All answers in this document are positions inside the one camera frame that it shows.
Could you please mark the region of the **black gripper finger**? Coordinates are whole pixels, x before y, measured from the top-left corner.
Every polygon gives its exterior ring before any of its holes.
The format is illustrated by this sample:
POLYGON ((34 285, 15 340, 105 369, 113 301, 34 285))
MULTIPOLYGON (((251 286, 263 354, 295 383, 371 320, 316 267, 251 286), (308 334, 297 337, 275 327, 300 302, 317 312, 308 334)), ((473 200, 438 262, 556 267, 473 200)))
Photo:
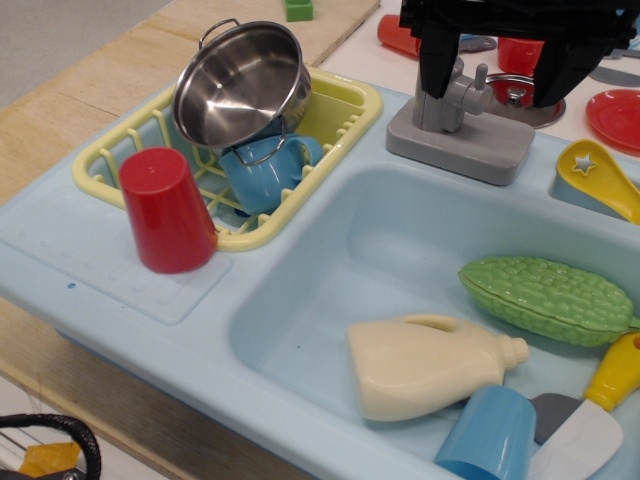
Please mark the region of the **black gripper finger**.
POLYGON ((444 97, 458 56, 459 32, 444 24, 427 24, 422 31, 419 67, 422 90, 444 97))
POLYGON ((564 99, 610 52, 609 44, 586 38, 545 40, 534 68, 533 105, 545 108, 564 99))

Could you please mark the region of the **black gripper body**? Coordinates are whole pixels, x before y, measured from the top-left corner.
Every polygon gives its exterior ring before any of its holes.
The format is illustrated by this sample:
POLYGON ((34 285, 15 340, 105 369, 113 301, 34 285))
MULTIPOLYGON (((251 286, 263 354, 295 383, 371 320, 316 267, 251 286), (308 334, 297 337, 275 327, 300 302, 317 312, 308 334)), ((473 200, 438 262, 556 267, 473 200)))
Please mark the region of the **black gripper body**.
POLYGON ((403 1, 399 26, 416 38, 443 26, 606 56, 634 38, 637 17, 636 1, 403 1))

